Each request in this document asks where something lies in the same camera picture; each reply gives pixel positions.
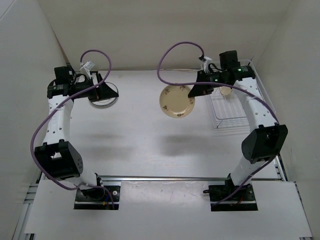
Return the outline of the white plate with dark rings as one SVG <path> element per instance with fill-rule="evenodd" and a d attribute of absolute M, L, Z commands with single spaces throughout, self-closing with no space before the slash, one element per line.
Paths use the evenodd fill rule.
<path fill-rule="evenodd" d="M 96 108 L 108 108 L 112 106 L 117 100 L 117 98 L 110 98 L 106 100 L 89 100 L 90 104 Z"/>

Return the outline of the beige plate front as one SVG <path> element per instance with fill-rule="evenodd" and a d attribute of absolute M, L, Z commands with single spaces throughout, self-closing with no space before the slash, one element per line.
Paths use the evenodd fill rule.
<path fill-rule="evenodd" d="M 159 96 L 159 105 L 163 113 L 171 118 L 183 118 L 195 107 L 194 97 L 188 97 L 191 89 L 186 85 L 168 85 Z"/>

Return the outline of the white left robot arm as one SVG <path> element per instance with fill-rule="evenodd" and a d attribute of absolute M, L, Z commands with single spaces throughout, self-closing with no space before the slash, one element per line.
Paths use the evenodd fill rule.
<path fill-rule="evenodd" d="M 61 66 L 56 67 L 54 73 L 55 79 L 47 87 L 52 117 L 48 120 L 42 144 L 34 148 L 35 158 L 41 169 L 54 180 L 81 185 L 93 200 L 100 200 L 105 188 L 99 175 L 85 171 L 80 153 L 70 143 L 73 95 L 105 106 L 117 100 L 119 90 L 113 83 L 103 82 L 98 71 L 82 68 L 80 73 L 76 73 L 69 66 Z"/>

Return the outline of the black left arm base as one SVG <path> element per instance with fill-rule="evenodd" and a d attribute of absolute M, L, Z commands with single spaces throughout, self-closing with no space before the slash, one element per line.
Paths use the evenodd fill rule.
<path fill-rule="evenodd" d="M 103 181 L 102 184 L 111 193 L 113 202 L 109 193 L 104 189 L 78 189 L 76 191 L 73 208 L 75 210 L 118 210 L 121 197 L 121 182 Z"/>

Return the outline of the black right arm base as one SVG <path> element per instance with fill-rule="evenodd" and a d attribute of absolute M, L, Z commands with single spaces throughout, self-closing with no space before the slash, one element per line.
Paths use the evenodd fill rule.
<path fill-rule="evenodd" d="M 229 196 L 235 189 L 237 188 L 234 187 L 231 191 L 227 191 L 225 185 L 209 185 L 208 189 L 205 189 L 202 192 L 203 194 L 209 195 L 212 212 L 258 211 L 254 189 L 251 184 L 242 186 L 240 190 L 232 196 Z M 226 200 L 217 204 L 217 202 L 226 197 L 228 197 Z"/>

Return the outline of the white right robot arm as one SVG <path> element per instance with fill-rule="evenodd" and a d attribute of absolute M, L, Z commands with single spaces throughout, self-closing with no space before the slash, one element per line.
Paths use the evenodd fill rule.
<path fill-rule="evenodd" d="M 255 71 L 249 65 L 241 65 L 235 50 L 219 55 L 219 67 L 204 54 L 199 59 L 203 62 L 203 69 L 197 72 L 189 97 L 208 95 L 215 87 L 231 88 L 249 124 L 250 133 L 241 143 L 242 157 L 229 175 L 232 183 L 224 188 L 226 197 L 236 200 L 243 193 L 242 186 L 249 184 L 252 177 L 280 153 L 288 129 L 279 124 L 275 113 L 262 99 Z"/>

